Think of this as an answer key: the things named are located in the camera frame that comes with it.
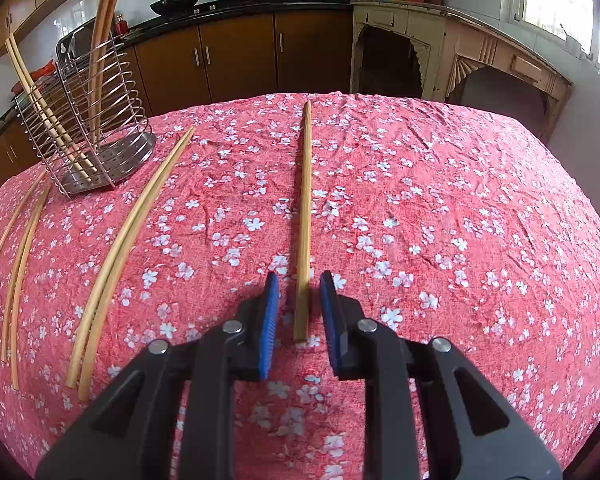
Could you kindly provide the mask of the wooden chopstick single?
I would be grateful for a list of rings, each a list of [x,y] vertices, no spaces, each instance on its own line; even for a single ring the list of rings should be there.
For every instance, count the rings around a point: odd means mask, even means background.
[[[27,205],[27,202],[28,202],[30,196],[32,195],[33,191],[38,186],[38,184],[41,182],[41,180],[43,179],[44,176],[45,176],[45,171],[42,171],[38,174],[38,176],[34,179],[32,184],[27,189],[27,192],[24,193],[18,206],[12,213],[12,216],[10,217],[9,222],[7,223],[7,226],[4,229],[2,236],[0,238],[0,255],[1,255],[1,252],[4,247],[5,242],[9,237],[10,232],[12,232],[12,228],[14,227],[16,221],[18,220],[18,218],[21,214],[21,211],[23,210],[23,207]]]

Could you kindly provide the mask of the brown lower kitchen cabinets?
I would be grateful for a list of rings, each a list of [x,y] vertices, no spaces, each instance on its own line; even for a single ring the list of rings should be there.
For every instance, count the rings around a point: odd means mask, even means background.
[[[274,91],[349,88],[352,10],[344,4],[256,4],[116,38],[128,52],[156,144],[150,118],[174,110]],[[0,187],[34,165],[50,175],[18,115],[0,134]]]

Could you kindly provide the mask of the chopstick in holder leaning left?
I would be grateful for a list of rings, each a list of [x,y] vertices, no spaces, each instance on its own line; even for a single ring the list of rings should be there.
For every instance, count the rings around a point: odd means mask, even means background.
[[[15,67],[16,74],[23,90],[27,92],[31,104],[38,113],[38,116],[42,119],[48,134],[57,144],[58,150],[67,156],[72,163],[72,166],[79,171],[82,177],[87,181],[91,180],[91,177],[88,175],[85,168],[85,166],[88,165],[87,159],[73,142],[72,137],[66,133],[66,129],[61,125],[60,120],[46,103],[40,90],[38,90],[38,86],[34,83],[32,76],[27,70],[26,64],[24,64],[15,36],[12,32],[7,36],[5,47],[10,60],[12,61],[12,65]]]

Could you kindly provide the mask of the chopstick in holder leaning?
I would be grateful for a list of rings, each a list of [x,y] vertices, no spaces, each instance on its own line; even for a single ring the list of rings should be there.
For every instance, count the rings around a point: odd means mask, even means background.
[[[67,156],[72,163],[72,166],[79,171],[82,177],[87,181],[91,180],[91,177],[88,175],[85,168],[85,166],[88,165],[87,159],[73,142],[72,137],[66,133],[66,129],[61,125],[60,120],[46,103],[40,90],[38,90],[38,86],[34,83],[32,76],[27,70],[26,64],[24,64],[15,36],[12,32],[7,36],[5,47],[10,60],[12,61],[12,65],[15,67],[16,74],[23,90],[27,92],[31,104],[38,113],[38,116],[42,119],[48,134],[57,144],[58,150]]]
[[[88,74],[88,121],[90,122],[90,142],[99,144],[102,129],[100,128],[100,100],[102,99],[102,71],[104,56],[107,53],[106,42],[110,34],[114,11],[118,0],[99,0],[92,33],[90,52],[90,73]]]

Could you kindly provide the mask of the wooden chopstick right pair outer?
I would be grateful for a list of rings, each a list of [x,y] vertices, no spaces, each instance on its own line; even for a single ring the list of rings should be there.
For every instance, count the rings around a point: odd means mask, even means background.
[[[131,211],[125,218],[119,233],[109,248],[105,261],[100,268],[96,282],[84,307],[81,323],[76,332],[66,385],[78,389],[78,398],[86,402],[90,396],[91,378],[100,337],[106,321],[114,290],[122,274],[126,259],[129,257],[137,235],[151,211],[164,182],[170,177],[178,159],[189,144],[195,128],[189,128],[174,145],[156,172],[147,182]]]

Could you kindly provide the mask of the pink floral tablecloth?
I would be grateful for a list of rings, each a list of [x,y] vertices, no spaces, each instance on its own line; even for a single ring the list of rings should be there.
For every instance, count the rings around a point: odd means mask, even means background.
[[[600,217],[515,119],[385,96],[268,94],[152,120],[129,180],[50,188],[22,283],[19,389],[1,331],[12,262],[47,180],[0,255],[0,439],[34,471],[84,406],[66,375],[87,298],[140,192],[192,138],[140,229],[102,330],[92,393],[148,342],[194,340],[279,279],[268,380],[236,388],[241,479],[357,479],[364,387],[330,369],[322,321],[295,342],[299,139],[312,107],[311,273],[400,336],[449,338],[567,466],[600,421]],[[0,238],[40,167],[0,188]]]

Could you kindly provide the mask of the red sauce bottle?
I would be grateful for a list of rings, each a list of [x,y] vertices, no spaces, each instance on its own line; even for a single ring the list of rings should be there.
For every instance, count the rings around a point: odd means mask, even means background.
[[[114,34],[123,36],[128,32],[128,22],[120,12],[114,14]]]

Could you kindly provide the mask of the chopstick in holder leaning right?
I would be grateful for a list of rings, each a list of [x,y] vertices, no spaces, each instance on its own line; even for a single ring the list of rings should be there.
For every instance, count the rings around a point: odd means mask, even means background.
[[[110,34],[114,11],[118,0],[99,0],[92,33],[90,52],[90,73],[88,74],[88,121],[90,122],[90,142],[99,144],[102,129],[100,128],[100,100],[102,99],[102,71],[104,56],[107,53],[106,42]]]

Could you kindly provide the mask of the black wok left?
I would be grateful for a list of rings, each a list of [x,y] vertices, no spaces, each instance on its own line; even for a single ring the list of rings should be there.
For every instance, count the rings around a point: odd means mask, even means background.
[[[198,0],[158,0],[151,3],[150,8],[155,14],[174,18],[174,16],[191,14],[197,3]]]

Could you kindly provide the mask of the cream wooden side table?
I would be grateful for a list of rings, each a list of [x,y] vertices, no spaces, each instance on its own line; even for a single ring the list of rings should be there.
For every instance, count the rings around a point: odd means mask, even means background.
[[[366,29],[392,32],[411,41],[419,64],[422,98],[442,102],[470,74],[499,70],[545,96],[539,139],[546,143],[570,99],[573,83],[522,42],[449,6],[390,0],[353,0],[349,90],[358,92]]]

